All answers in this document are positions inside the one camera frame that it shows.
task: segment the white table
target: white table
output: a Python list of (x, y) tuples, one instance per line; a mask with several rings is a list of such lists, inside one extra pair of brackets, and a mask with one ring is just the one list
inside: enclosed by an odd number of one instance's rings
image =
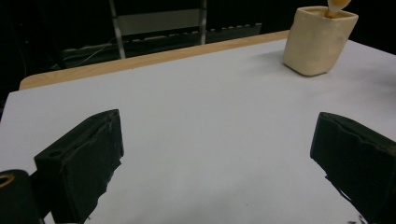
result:
[(0, 170), (85, 118), (120, 110), (125, 155), (87, 223), (348, 223), (309, 157), (318, 113), (396, 139), (396, 57), (349, 41), (328, 74), (282, 64), (285, 40), (12, 92)]

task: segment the wooden table edge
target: wooden table edge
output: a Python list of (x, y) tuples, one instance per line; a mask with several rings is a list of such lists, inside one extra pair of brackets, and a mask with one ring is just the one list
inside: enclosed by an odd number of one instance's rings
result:
[(65, 81), (76, 80), (84, 77), (100, 76), (113, 72), (119, 72), (122, 70), (153, 65), (155, 63), (166, 63), (173, 60), (217, 52), (226, 49), (235, 49), (255, 44), (276, 41), (287, 38), (288, 34), (289, 31), (281, 31), (265, 35), (254, 35), (212, 44), (194, 46), (190, 48), (168, 50), (122, 60), (96, 63), (76, 68), (68, 68), (54, 72), (32, 75), (24, 78), (21, 81), (20, 91)]

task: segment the white tabletop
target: white tabletop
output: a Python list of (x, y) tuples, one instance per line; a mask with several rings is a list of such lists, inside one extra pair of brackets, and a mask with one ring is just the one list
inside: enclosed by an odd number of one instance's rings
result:
[(282, 64), (285, 40), (12, 92), (0, 170), (120, 110), (125, 155), (87, 223), (359, 221), (309, 157), (321, 111), (396, 139), (396, 57), (347, 42), (332, 71)]

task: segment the cylindrical object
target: cylindrical object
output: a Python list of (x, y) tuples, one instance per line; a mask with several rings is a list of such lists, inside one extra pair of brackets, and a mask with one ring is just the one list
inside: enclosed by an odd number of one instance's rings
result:
[(42, 223), (29, 175), (23, 170), (8, 170), (0, 173), (0, 223)]
[(324, 17), (327, 7), (299, 7), (283, 53), (285, 65), (304, 76), (330, 71), (358, 21), (358, 15), (339, 11)]

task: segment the cream ceramic cup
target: cream ceramic cup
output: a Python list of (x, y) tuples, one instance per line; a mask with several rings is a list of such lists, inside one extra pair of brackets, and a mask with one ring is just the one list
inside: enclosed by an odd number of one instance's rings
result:
[(330, 71), (337, 62), (358, 15), (339, 11), (324, 17), (327, 7), (299, 7), (290, 28), (283, 63), (304, 76)]

